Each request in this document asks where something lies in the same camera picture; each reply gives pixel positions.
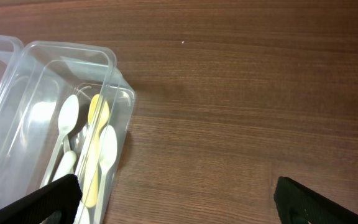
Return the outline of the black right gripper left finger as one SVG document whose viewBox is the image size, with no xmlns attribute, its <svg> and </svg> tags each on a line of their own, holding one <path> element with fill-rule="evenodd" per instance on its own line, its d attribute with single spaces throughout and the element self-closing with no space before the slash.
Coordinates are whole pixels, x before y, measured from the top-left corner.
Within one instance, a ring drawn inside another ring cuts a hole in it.
<svg viewBox="0 0 358 224">
<path fill-rule="evenodd" d="M 77 176 L 67 174 L 0 209 L 0 223 L 73 223 L 81 198 Z"/>
</svg>

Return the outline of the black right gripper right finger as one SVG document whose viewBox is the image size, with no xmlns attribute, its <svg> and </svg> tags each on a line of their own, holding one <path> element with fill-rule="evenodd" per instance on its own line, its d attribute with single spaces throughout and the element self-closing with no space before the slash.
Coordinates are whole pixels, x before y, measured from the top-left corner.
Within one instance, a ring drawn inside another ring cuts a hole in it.
<svg viewBox="0 0 358 224">
<path fill-rule="evenodd" d="M 278 178 L 273 199 L 284 224 L 358 224 L 358 214 L 289 177 Z"/>
</svg>

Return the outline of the white plastic spoon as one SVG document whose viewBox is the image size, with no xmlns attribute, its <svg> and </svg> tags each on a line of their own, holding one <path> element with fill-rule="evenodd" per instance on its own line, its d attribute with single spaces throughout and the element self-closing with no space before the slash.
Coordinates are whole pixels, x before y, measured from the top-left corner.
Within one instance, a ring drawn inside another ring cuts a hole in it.
<svg viewBox="0 0 358 224">
<path fill-rule="evenodd" d="M 107 174 L 110 168 L 114 165 L 116 158 L 117 158 L 116 132 L 111 125 L 107 125 L 103 129 L 100 137 L 99 166 L 101 168 L 101 178 L 100 178 L 100 184 L 98 190 L 98 201 L 94 211 L 93 223 L 101 223 Z"/>
<path fill-rule="evenodd" d="M 52 179 L 52 181 L 56 181 L 57 179 L 73 173 L 73 166 L 76 162 L 76 153 L 74 151 L 68 151 L 64 153 L 57 170 L 55 172 L 55 175 Z"/>
<path fill-rule="evenodd" d="M 64 153 L 71 150 L 70 142 L 68 139 L 68 136 L 65 136 L 63 139 L 63 151 Z M 90 224 L 90 216 L 88 209 L 84 206 L 82 201 L 80 201 L 75 220 L 73 222 L 74 224 Z"/>
<path fill-rule="evenodd" d="M 58 138 L 41 181 L 40 188 L 49 183 L 63 139 L 75 127 L 78 119 L 78 113 L 78 97 L 76 95 L 70 95 L 62 105 L 58 116 Z"/>
</svg>

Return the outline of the yellow plastic spoon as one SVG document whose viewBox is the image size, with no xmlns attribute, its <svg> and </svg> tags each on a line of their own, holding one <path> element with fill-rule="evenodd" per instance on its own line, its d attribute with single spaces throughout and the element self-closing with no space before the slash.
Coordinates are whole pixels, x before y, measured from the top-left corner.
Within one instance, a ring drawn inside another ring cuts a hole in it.
<svg viewBox="0 0 358 224">
<path fill-rule="evenodd" d="M 91 140 L 89 145 L 88 159 L 85 167 L 85 178 L 83 183 L 83 198 L 82 202 L 87 208 L 94 207 L 98 199 L 98 158 L 99 158 L 99 139 L 100 132 L 109 119 L 109 105 L 107 101 L 101 106 L 98 106 L 100 94 L 94 95 L 91 100 L 88 111 L 88 122 L 93 122 L 93 116 L 96 112 L 101 112 L 99 121 L 96 125 L 95 137 Z"/>
</svg>

